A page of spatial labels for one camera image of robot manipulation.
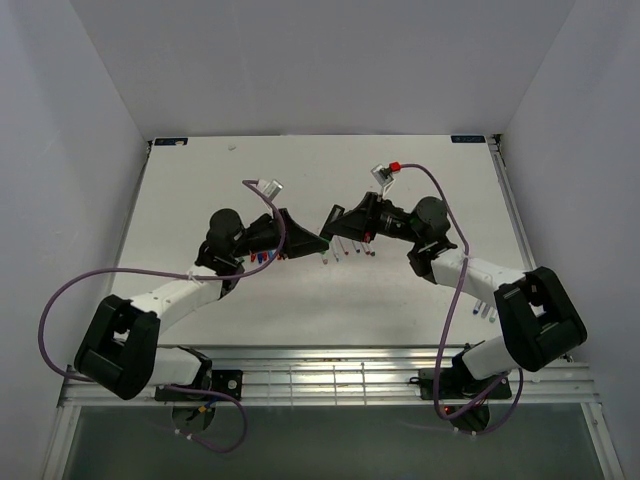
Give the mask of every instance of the black base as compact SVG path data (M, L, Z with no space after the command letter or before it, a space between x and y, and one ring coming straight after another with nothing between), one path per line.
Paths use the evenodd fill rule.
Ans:
M447 415L451 415L461 408L462 406L445 407L445 409L448 409ZM487 428L489 420L491 420L489 407L487 405L481 405L467 410L466 413L463 413L455 420L451 420L450 423L454 427L458 427L460 430L466 432L481 432Z
M418 370L418 376L413 377L410 383L420 386L420 398L422 400L433 400L433 376L435 370L433 368L422 368ZM480 380L465 386L463 389L452 388L446 385L446 382L442 381L442 375L440 378L440 400L464 400L475 397L478 393L482 392L485 388L493 382L497 376L489 377L484 380ZM509 380L504 379L503 383L500 383L494 388L489 395L488 400L508 400L511 398L511 387L509 386Z
M171 420L173 425L183 433L202 433L213 422L216 407L211 406L204 412L193 407L173 407Z
M224 393L236 400L240 400L242 398L242 373L242 370L211 370L211 383L208 390ZM166 388L156 388L153 398L158 402L207 402L211 399L211 397L206 395L191 395L174 392ZM224 402L224 400L219 399L216 399L216 401Z

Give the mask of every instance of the black mounting plate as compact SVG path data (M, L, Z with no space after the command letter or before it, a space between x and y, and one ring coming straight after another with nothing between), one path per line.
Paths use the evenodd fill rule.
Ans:
M433 376L435 369L433 368L421 368L418 370L418 376L413 377L409 383L420 386L420 398L422 400L433 400ZM469 391L460 392L459 390L443 388L442 382L440 383L440 400L465 400L475 397L478 393L484 390L491 382L497 377L489 377L485 380L477 382ZM503 383L498 384L489 395L488 400L508 400L511 398L511 387L509 386L509 380L504 379Z
M240 400L242 398L242 370L211 370L211 386L209 390L224 393L230 397ZM166 388L156 388L153 398L158 402L205 402L212 397L205 395L189 395L186 393L174 392Z

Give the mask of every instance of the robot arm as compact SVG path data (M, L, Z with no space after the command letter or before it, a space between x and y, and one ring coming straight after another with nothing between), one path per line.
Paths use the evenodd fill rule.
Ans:
M390 168L378 166L372 173L382 193L367 192L351 211L334 205L320 236L334 235L371 242L376 235L413 244L407 254L416 275L456 288L465 254L447 238L451 228L444 202L421 199L411 212L396 207L384 195L392 183ZM502 336L465 349L443 371L443 380L454 389L522 367L537 371L586 341L586 329L558 277L548 268L523 272L469 258L462 291L494 306L500 316ZM537 315L532 307L542 307Z
M270 199L282 189L275 181L261 182L258 188ZM286 231L281 255L298 258L327 249L325 240L299 226L286 209L279 213ZM158 337L192 311L224 298L238 283L195 277L242 274L244 257L276 249L280 238L278 224L269 214L245 228L236 211L217 211L187 279L129 299L110 295L100 302L74 367L125 400L147 385L208 389L211 360L189 348L158 348Z

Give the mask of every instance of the white table surface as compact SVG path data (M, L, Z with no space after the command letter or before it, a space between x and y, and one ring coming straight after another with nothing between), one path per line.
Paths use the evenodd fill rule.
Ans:
M276 199L293 219L317 232L334 203L347 210L378 190L370 169L392 161L422 163L441 182L471 254L524 268L486 144L452 144L448 136L281 136L190 138L154 146L125 240L120 265L184 272L204 240L210 216L237 210L245 225L265 207L243 179L276 178ZM403 171L389 198L411 210L437 195L428 177ZM459 243L453 229L450 239ZM376 238L376 257L352 251L340 263L319 255L279 261L241 280L220 302L171 327L161 344L395 346L438 343L453 290L413 274L411 245ZM113 293L133 296L163 279L117 275ZM449 344L500 334L499 322L471 314L463 294Z

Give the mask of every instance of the glass panel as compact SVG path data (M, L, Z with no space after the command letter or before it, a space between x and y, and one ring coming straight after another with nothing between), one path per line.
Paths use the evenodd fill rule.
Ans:
M505 410L492 406L493 418ZM173 435L169 407L84 407L64 478L602 478L580 405L522 405L478 438L403 424L447 427L429 407L248 413L247 441L220 455ZM204 437L230 444L239 431L240 416L224 407Z

